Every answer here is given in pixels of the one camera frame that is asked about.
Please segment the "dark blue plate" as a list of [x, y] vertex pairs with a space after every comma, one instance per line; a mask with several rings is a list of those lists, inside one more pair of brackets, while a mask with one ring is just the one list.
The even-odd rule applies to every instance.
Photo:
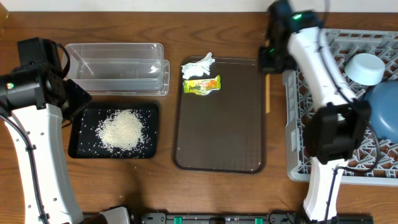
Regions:
[[397, 81], [377, 84], [364, 99], [371, 105], [370, 123], [378, 138], [397, 143]]

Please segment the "wooden chopstick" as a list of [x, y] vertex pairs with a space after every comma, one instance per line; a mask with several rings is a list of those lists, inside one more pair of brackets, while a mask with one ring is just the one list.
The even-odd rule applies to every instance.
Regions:
[[270, 84], [271, 84], [271, 79], [270, 79], [271, 75], [267, 74], [266, 75], [266, 114], [270, 113], [271, 110], [271, 88], [270, 88]]

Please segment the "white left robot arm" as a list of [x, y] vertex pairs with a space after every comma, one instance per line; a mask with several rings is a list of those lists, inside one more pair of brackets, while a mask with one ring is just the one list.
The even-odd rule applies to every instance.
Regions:
[[62, 124], [90, 101], [62, 68], [46, 63], [1, 77], [1, 119], [16, 149], [26, 223], [83, 222], [68, 175]]

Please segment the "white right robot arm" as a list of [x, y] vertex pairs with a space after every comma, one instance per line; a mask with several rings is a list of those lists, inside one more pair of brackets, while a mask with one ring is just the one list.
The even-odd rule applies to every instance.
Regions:
[[[296, 223], [372, 223], [370, 216], [336, 212], [343, 172], [366, 174], [379, 164], [380, 143], [371, 126], [371, 105], [359, 100], [343, 78], [330, 51], [324, 24], [314, 11], [294, 12], [288, 1], [268, 7], [267, 45], [259, 48], [259, 71], [266, 75], [298, 67], [311, 92], [315, 110], [303, 130], [303, 145], [311, 159], [303, 217]], [[349, 167], [366, 130], [376, 147], [374, 163], [368, 168]]]

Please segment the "yellow snack wrapper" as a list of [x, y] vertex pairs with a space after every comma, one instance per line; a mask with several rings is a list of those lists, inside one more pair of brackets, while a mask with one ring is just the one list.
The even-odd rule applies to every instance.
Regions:
[[196, 95], [205, 96], [213, 90], [221, 89], [221, 77], [217, 75], [215, 78], [200, 80], [185, 80], [183, 82], [184, 93], [194, 93]]

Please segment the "light blue bowl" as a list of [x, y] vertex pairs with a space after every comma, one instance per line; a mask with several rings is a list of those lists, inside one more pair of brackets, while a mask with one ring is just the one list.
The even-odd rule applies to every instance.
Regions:
[[382, 81], [385, 63], [375, 55], [361, 53], [355, 55], [345, 66], [345, 74], [361, 85], [373, 86]]

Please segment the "white tissue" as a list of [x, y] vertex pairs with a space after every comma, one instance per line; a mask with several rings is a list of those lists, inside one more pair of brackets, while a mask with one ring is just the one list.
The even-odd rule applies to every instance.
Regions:
[[182, 65], [182, 78], [184, 80], [189, 80], [191, 77], [210, 75], [210, 66], [215, 62], [215, 59], [212, 56], [213, 54], [209, 52], [198, 62], [190, 62]]

